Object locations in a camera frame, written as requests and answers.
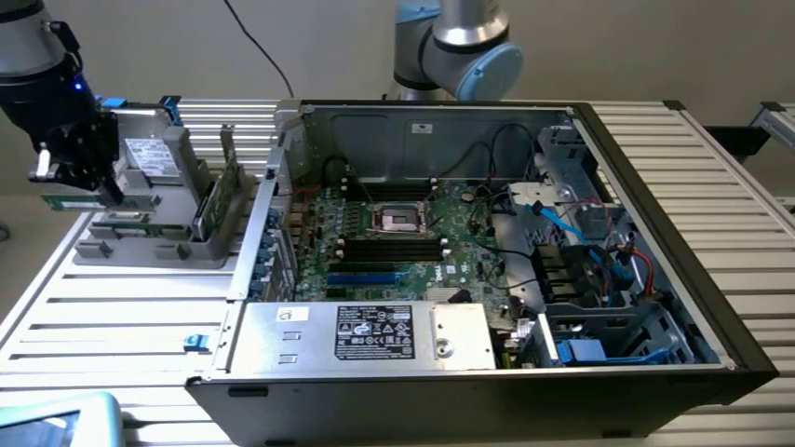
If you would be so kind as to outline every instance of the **green circuit board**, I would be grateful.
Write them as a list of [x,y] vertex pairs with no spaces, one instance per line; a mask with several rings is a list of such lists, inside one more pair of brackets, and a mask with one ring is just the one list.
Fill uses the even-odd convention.
[[[467,289],[476,303],[483,303],[487,314],[497,315],[507,304],[505,291],[495,289],[477,273],[477,263],[488,272],[499,256],[483,249],[467,230],[467,222],[475,208],[475,220],[484,222],[485,206],[476,200],[465,203],[460,195],[475,194],[475,187],[465,183],[444,183],[433,192],[432,201],[384,202],[384,206],[417,207],[424,211],[424,223],[432,224],[421,235],[409,237],[448,240],[449,254],[440,262],[397,263],[395,271],[399,282],[388,285],[329,286],[326,278],[333,273],[329,265],[338,263],[334,245],[338,235],[356,239],[400,238],[404,235],[372,232],[372,209],[368,202],[345,201],[330,189],[317,191],[297,200],[292,209],[290,234],[297,254],[296,301],[420,301],[440,300],[460,289]],[[493,247],[493,237],[479,232],[479,242]],[[505,286],[504,277],[491,278],[497,286]],[[344,290],[344,297],[328,297],[328,289]]]

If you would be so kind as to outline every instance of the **metal rail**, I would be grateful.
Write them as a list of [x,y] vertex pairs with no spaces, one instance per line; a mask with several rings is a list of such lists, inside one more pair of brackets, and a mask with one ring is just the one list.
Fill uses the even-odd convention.
[[[693,409],[645,440],[528,445],[791,445],[791,216],[687,113],[660,102],[592,105],[781,378],[729,407]],[[210,166],[222,160],[220,124],[233,122],[238,160],[249,171],[261,170],[277,138],[274,107],[274,102],[182,100],[193,146]],[[185,354],[181,341],[192,333],[218,334],[238,249],[217,271],[74,265],[72,242],[86,218],[0,326],[0,407],[105,388],[121,403],[129,445],[228,446],[224,432],[182,390],[185,377],[209,366],[213,353]]]

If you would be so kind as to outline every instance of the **black wire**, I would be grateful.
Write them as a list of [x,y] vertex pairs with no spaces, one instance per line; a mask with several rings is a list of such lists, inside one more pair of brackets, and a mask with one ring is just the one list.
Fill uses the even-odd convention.
[[467,157],[472,154],[472,151],[475,150],[475,148],[477,146],[483,146],[485,148],[485,151],[488,152],[489,157],[491,157],[492,150],[488,147],[488,144],[485,142],[473,142],[472,144],[469,144],[469,147],[467,147],[467,150],[463,153],[463,156],[460,156],[459,161],[456,161],[456,163],[448,169],[445,169],[444,172],[441,174],[439,174],[436,177],[441,178],[447,174],[449,174],[449,172],[452,172],[453,170],[456,170],[456,168],[459,167],[460,163],[463,163],[463,160],[465,160]]
[[524,133],[527,134],[527,138],[529,140],[529,147],[531,147],[531,153],[528,155],[529,160],[531,160],[531,166],[535,168],[535,146],[533,146],[533,134],[531,133],[531,131],[524,127],[524,125],[519,124],[519,123],[508,123],[505,125],[503,125],[501,128],[499,128],[495,132],[495,136],[492,137],[492,145],[491,145],[491,161],[489,163],[493,164],[493,175],[497,175],[497,163],[495,162],[495,151],[497,149],[497,138],[499,138],[499,134],[509,128],[517,128],[521,129],[524,131]]
[[248,37],[248,40],[250,40],[250,43],[254,45],[254,47],[257,48],[257,50],[260,51],[262,56],[268,59],[268,61],[270,62],[270,65],[273,65],[273,68],[276,68],[276,71],[278,72],[278,74],[281,76],[281,80],[284,81],[284,86],[286,86],[286,91],[289,92],[289,97],[294,98],[296,93],[293,93],[293,86],[289,84],[289,80],[286,79],[286,76],[284,75],[284,72],[281,71],[281,67],[278,67],[278,64],[276,63],[276,61],[273,61],[273,58],[270,58],[270,55],[261,47],[260,42],[257,42],[257,39],[253,38],[253,36],[248,32],[248,30],[245,29],[245,25],[244,25],[242,21],[240,20],[240,16],[237,15],[237,11],[234,11],[234,8],[228,3],[228,0],[224,0],[224,5],[228,8],[228,12],[232,13],[232,17],[234,18],[234,21],[237,22],[237,25],[240,26],[240,31],[244,32],[245,37]]
[[[503,195],[508,195],[508,194],[511,194],[511,193],[508,193],[508,192],[505,191],[505,192],[501,192],[501,193],[499,193],[499,194],[489,195],[488,197],[485,197],[484,199],[481,199],[481,200],[479,201],[479,203],[476,203],[476,204],[475,204],[475,207],[472,208],[472,213],[469,214],[469,221],[468,221],[468,222],[472,222],[472,220],[475,219],[475,213],[476,213],[476,211],[477,211],[477,208],[479,208],[479,204],[480,204],[480,203],[483,203],[483,202],[485,202],[485,200],[488,200],[488,202],[489,202],[491,204],[493,204],[493,203],[495,203],[495,202],[493,202],[493,199],[495,199],[495,198],[497,198],[499,196],[503,196]],[[475,243],[479,245],[479,247],[480,247],[481,249],[484,249],[484,250],[488,250],[488,251],[489,251],[489,252],[492,252],[492,253],[515,254],[515,255],[517,255],[517,256],[521,256],[521,257],[523,257],[524,259],[527,259],[528,261],[531,261],[531,262],[533,261],[533,258],[531,257],[531,255],[529,255],[529,254],[527,254],[525,252],[523,252],[523,251],[516,251],[516,250],[504,250],[504,249],[500,249],[500,248],[497,248],[497,247],[489,247],[488,245],[485,245],[485,244],[480,243],[480,241],[479,241],[479,240],[475,238],[475,235],[469,235],[469,237],[472,238],[472,241],[473,241],[473,242],[475,242]],[[519,287],[519,286],[523,286],[524,284],[529,284],[531,282],[536,282],[536,281],[537,281],[537,278],[532,278],[532,279],[527,279],[525,281],[521,281],[521,282],[519,282],[517,284],[513,284],[512,286],[497,286],[497,285],[496,285],[495,283],[492,283],[492,282],[491,282],[491,280],[489,280],[489,276],[491,276],[491,274],[492,274],[492,272],[493,272],[493,271],[495,271],[495,267],[492,267],[492,269],[488,271],[488,273],[487,273],[487,274],[485,274],[485,276],[484,276],[485,283],[487,283],[487,284],[488,284],[491,287],[493,287],[495,289],[497,289],[497,290],[501,290],[501,291],[507,291],[507,290],[512,289],[513,287]]]
[[322,160],[322,167],[320,168],[320,184],[322,186],[328,186],[326,181],[325,181],[325,171],[328,170],[328,165],[332,163],[332,161],[334,160],[340,160],[345,163],[345,165],[348,165],[348,158],[345,158],[344,156],[328,156],[325,158],[325,160]]
[[495,271],[496,267],[492,267],[492,269],[485,273],[485,276],[483,279],[485,279],[485,284],[488,284],[492,288],[497,289],[499,291],[508,291],[509,289],[515,288],[515,287],[520,287],[524,286],[525,284],[529,284],[531,282],[536,282],[537,278],[532,278],[532,279],[527,279],[521,282],[517,282],[516,284],[511,285],[511,286],[497,286],[497,284],[495,284],[489,277],[492,276],[492,272]]

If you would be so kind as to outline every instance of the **blue clip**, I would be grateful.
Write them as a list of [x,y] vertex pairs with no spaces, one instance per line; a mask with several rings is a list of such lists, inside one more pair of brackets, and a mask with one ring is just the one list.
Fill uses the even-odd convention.
[[105,98],[101,102],[101,106],[106,109],[120,109],[124,105],[126,105],[124,98]]
[[182,349],[185,352],[206,352],[209,351],[208,348],[208,335],[201,335],[194,333],[193,335],[188,335],[185,337],[185,342],[182,344]]

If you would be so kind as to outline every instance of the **circuit board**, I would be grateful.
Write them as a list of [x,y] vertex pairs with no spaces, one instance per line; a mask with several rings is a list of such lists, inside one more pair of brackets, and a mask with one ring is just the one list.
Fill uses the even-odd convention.
[[[475,197],[476,188],[465,183],[443,183],[433,192],[432,200],[417,202],[389,202],[388,204],[346,201],[330,188],[316,191],[297,200],[290,213],[290,235],[297,253],[298,278],[296,301],[419,301],[445,300],[457,290],[467,289],[475,303],[483,303],[489,319],[499,318],[507,304],[505,291],[495,289],[477,272],[477,263],[485,272],[491,271],[499,256],[483,249],[472,239],[467,222],[475,210],[475,220],[483,222],[485,207],[477,200],[467,203],[461,194]],[[396,263],[399,280],[387,285],[332,286],[326,280],[332,275],[330,264],[338,263],[334,256],[337,237],[379,240],[395,239],[403,235],[372,232],[372,210],[381,206],[423,208],[429,224],[415,237],[447,239],[451,250],[440,262]],[[479,231],[479,242],[496,245],[493,237]],[[497,286],[505,286],[504,277],[493,277]],[[329,290],[337,289],[334,298]]]
[[218,176],[209,195],[205,197],[192,222],[192,231],[200,240],[208,240],[214,230],[224,223],[232,197],[240,189],[240,165],[237,156],[229,145],[222,145],[225,167]]

